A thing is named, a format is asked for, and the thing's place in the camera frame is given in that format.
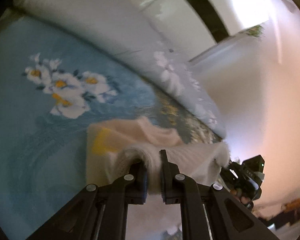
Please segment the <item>operator right hand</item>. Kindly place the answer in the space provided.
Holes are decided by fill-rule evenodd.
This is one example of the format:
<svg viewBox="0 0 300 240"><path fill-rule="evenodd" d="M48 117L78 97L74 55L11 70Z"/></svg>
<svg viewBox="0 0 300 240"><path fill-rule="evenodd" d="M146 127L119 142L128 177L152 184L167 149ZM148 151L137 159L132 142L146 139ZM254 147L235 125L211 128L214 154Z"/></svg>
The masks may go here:
<svg viewBox="0 0 300 240"><path fill-rule="evenodd" d="M241 189L232 189L230 193L243 205L248 205L251 202L251 199L247 197Z"/></svg>

